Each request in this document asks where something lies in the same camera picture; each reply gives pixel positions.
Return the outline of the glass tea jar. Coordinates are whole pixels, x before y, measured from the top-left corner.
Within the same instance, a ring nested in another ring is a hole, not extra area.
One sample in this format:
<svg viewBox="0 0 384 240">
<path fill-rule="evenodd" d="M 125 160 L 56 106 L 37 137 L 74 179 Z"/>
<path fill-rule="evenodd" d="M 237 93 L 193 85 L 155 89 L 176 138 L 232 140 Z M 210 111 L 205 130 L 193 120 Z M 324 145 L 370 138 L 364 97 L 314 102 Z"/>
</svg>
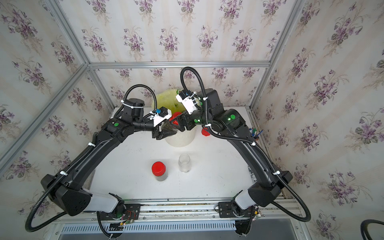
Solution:
<svg viewBox="0 0 384 240">
<path fill-rule="evenodd" d="M 181 154 L 179 157 L 179 170 L 182 173 L 188 173 L 191 170 L 192 161 L 189 155 L 187 154 Z"/>
</svg>

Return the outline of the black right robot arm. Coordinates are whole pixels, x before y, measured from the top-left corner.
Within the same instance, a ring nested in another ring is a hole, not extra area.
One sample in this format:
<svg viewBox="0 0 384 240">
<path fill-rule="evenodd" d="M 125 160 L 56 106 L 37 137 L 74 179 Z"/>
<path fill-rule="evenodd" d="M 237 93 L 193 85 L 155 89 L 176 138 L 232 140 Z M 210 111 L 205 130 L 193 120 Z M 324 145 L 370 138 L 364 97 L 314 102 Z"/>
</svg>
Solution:
<svg viewBox="0 0 384 240">
<path fill-rule="evenodd" d="M 274 205 L 288 216 L 309 222 L 311 213 L 301 197 L 289 186 L 293 176 L 289 171 L 282 171 L 269 158 L 252 136 L 246 121 L 234 109 L 225 110 L 216 90 L 205 88 L 196 69 L 184 67 L 180 73 L 183 90 L 177 99 L 186 109 L 176 117 L 179 131 L 190 131 L 197 125 L 212 137 L 228 141 L 245 160 L 256 177 L 256 182 L 245 191 L 240 191 L 231 200 L 231 209 L 235 216 L 242 217 L 249 208 Z M 275 200 L 283 189 L 297 200 L 305 215 L 293 214 Z"/>
</svg>

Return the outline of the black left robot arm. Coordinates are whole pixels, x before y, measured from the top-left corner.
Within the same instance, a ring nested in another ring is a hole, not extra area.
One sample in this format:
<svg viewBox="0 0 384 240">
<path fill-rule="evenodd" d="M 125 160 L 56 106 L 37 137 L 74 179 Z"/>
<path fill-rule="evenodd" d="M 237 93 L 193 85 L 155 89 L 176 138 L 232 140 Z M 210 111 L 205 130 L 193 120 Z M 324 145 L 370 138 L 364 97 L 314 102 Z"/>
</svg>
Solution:
<svg viewBox="0 0 384 240">
<path fill-rule="evenodd" d="M 154 109 L 147 115 L 144 115 L 144 101 L 128 97 L 129 93 L 137 88 L 148 90 L 153 97 Z M 45 191 L 30 210 L 25 222 L 26 231 L 36 232 L 65 215 L 76 216 L 82 212 L 95 212 L 98 218 L 104 212 L 113 219 L 121 219 L 127 211 L 122 198 L 112 193 L 92 194 L 83 188 L 84 183 L 102 160 L 130 135 L 136 132 L 151 132 L 156 140 L 175 135 L 175 131 L 161 127 L 171 116 L 169 109 L 158 108 L 156 95 L 150 87 L 143 84 L 130 87 L 122 99 L 121 107 L 99 132 L 93 134 L 87 147 L 60 172 L 46 175 L 41 180 Z M 47 198 L 63 212 L 34 227 L 33 219 Z"/>
</svg>

